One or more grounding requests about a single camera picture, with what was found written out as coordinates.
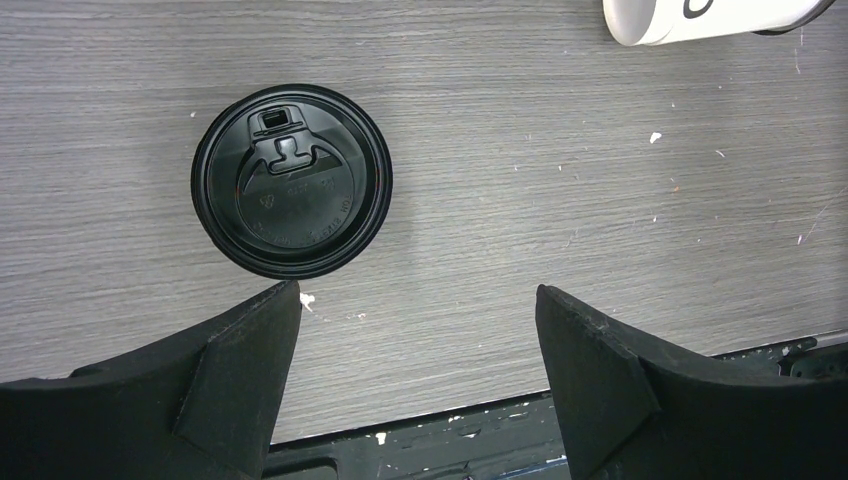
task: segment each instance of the wood grain surface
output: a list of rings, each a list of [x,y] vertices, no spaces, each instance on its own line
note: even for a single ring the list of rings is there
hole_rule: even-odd
[[[625,48],[599,0],[3,0],[0,380],[272,284],[189,172],[222,109],[291,82],[375,119],[395,191],[302,283],[275,441],[546,388],[539,283],[707,354],[848,327],[846,22]]]

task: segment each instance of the black letter on cup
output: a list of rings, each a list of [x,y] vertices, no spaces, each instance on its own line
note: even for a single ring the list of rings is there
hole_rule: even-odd
[[[697,11],[692,11],[692,9],[689,8],[689,3],[691,1],[692,0],[685,0],[683,2],[683,16],[690,19],[690,20],[693,19],[693,18],[698,18],[701,15],[707,13],[707,10],[709,10],[710,7],[713,5],[713,0],[709,0],[707,2],[707,4],[704,5],[704,8],[697,10]]]

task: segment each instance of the round black lid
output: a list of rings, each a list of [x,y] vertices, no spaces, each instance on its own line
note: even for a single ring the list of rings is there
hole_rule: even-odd
[[[389,150],[355,103],[283,85],[235,103],[197,147],[191,193],[215,245],[276,279],[329,273],[371,242],[392,190]]]

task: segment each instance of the white paint chip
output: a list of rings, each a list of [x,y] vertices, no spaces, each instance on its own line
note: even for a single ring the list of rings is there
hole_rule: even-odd
[[[315,301],[314,295],[309,295],[307,293],[300,292],[300,303],[303,305],[303,308],[312,311],[312,308],[309,307],[309,304]]]

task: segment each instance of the white paper cup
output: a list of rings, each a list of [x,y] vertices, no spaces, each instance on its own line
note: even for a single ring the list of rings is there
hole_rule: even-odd
[[[604,0],[604,17],[622,45],[662,45],[742,32],[779,32],[809,22],[833,1]]]

